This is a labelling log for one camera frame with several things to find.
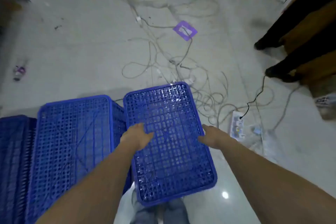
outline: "blue crate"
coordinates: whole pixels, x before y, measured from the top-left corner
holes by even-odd
[[[129,92],[127,127],[143,122],[153,139],[132,160],[137,197],[152,206],[212,188],[217,173],[189,86],[184,82]]]
[[[126,131],[122,112],[122,107],[106,95],[48,103],[40,108],[27,223],[35,223],[116,148]]]
[[[24,223],[36,119],[0,119],[0,223]]]

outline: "blue box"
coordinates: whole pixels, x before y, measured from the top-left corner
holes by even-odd
[[[217,173],[188,84],[177,82],[129,92],[127,127],[144,123],[153,139],[132,160],[138,201],[148,207],[212,188]]]
[[[123,108],[106,95],[48,103],[38,112],[26,221],[35,223],[120,143]]]
[[[0,223],[24,223],[36,119],[0,119]]]

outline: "purple card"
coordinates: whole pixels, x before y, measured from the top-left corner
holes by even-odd
[[[186,21],[181,21],[175,28],[173,28],[173,30],[186,41],[191,39],[197,33],[197,30]]]

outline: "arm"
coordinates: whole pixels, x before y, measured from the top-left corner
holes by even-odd
[[[335,223],[336,199],[241,145],[227,133],[203,125],[199,141],[221,150],[262,224]]]
[[[131,126],[114,152],[57,200],[36,223],[113,223],[133,155],[152,137],[153,133],[145,134],[143,124]]]

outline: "black cable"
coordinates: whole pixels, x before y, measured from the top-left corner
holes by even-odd
[[[247,104],[247,111],[245,112],[245,114],[244,114],[243,116],[240,116],[239,119],[242,119],[242,118],[247,114],[247,112],[248,112],[249,109],[250,109],[249,104],[255,102],[255,101],[257,100],[257,97],[264,91],[265,77],[266,77],[266,75],[264,75],[264,78],[263,78],[263,80],[262,80],[261,91],[256,95],[255,99],[254,99],[252,102],[248,102],[248,103],[246,103],[246,104]]]

